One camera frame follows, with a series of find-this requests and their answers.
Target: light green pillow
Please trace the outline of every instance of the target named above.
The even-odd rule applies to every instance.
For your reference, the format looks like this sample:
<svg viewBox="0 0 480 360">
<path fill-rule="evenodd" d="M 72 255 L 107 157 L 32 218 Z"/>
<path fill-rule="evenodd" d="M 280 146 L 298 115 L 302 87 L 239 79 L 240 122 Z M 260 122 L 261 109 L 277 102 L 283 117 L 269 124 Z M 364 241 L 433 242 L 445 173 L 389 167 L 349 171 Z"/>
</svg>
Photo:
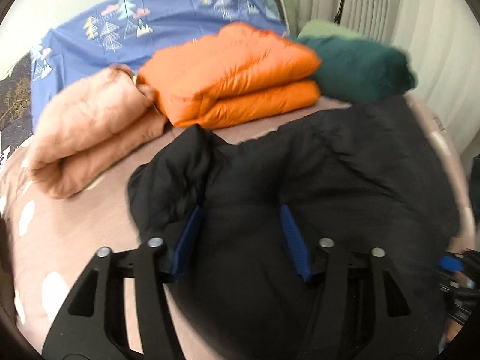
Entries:
<svg viewBox="0 0 480 360">
<path fill-rule="evenodd" d="M 299 38 L 328 38 L 330 36 L 342 36 L 344 38 L 363 38 L 363 35 L 352 31 L 347 27 L 339 26 L 327 20 L 309 21 L 303 30 L 301 30 Z"/>
</svg>

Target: dark patterned fabric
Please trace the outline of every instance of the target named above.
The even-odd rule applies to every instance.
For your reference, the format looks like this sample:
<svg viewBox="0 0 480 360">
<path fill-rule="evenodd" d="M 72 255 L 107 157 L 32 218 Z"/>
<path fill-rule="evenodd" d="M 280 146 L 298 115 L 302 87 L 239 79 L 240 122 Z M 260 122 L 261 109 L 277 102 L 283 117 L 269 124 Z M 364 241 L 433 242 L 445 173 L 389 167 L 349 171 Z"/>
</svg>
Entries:
<svg viewBox="0 0 480 360">
<path fill-rule="evenodd" d="M 30 72 L 32 61 L 26 54 L 10 76 L 0 81 L 1 152 L 10 147 L 10 154 L 33 134 L 31 114 Z"/>
</svg>

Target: peach folded blanket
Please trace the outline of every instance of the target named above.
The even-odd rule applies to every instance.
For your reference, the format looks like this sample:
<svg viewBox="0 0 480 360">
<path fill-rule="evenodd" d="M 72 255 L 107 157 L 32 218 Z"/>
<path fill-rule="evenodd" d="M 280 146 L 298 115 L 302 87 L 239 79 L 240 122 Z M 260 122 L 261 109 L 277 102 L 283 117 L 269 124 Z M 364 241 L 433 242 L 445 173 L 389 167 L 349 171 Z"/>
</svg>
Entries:
<svg viewBox="0 0 480 360">
<path fill-rule="evenodd" d="M 58 93 L 45 107 L 28 154 L 28 174 L 50 198 L 64 199 L 140 145 L 163 134 L 167 121 L 153 90 L 136 86 L 114 65 Z"/>
</svg>

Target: white curtain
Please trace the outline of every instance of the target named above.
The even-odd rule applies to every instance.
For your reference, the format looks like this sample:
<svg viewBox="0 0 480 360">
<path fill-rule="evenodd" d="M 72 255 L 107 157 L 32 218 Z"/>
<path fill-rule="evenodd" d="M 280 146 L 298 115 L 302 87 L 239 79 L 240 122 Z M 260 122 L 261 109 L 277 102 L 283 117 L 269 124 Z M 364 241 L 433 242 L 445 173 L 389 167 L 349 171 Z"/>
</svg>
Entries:
<svg viewBox="0 0 480 360">
<path fill-rule="evenodd" d="M 333 21 L 340 0 L 294 0 L 298 24 Z M 480 25 L 465 0 L 345 0 L 341 24 L 406 51 L 414 91 L 438 114 L 466 170 L 480 153 Z"/>
</svg>

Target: quilted fabric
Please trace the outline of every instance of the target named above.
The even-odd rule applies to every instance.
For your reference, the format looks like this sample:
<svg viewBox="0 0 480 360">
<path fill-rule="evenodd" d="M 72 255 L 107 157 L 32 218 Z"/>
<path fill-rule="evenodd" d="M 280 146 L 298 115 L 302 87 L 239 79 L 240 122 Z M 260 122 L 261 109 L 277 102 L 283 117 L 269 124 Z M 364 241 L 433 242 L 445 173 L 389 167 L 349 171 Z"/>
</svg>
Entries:
<svg viewBox="0 0 480 360">
<path fill-rule="evenodd" d="M 234 126 L 314 104 L 320 66 L 315 52 L 244 23 L 218 35 L 157 51 L 138 82 L 157 90 L 156 104 L 175 127 Z"/>
<path fill-rule="evenodd" d="M 151 88 L 126 65 L 69 85 L 45 107 L 23 167 L 48 197 L 68 198 L 134 149 L 159 137 L 166 118 Z"/>
<path fill-rule="evenodd" d="M 441 161 L 402 96 L 316 112 L 237 146 L 193 126 L 133 173 L 128 193 L 142 241 L 162 237 L 172 249 L 176 223 L 197 205 L 205 209 L 189 270 L 169 288 L 226 359 L 295 359 L 309 342 L 309 321 L 329 323 L 314 306 L 324 281 L 306 285 L 292 261 L 284 204 L 310 255 L 324 237 L 364 254 L 383 248 L 409 307 L 440 340 L 446 313 L 437 262 L 458 234 L 459 213 Z M 358 305 L 351 306 L 345 352 L 363 329 L 347 322 Z M 412 334 L 423 334 L 415 328 Z"/>
</svg>

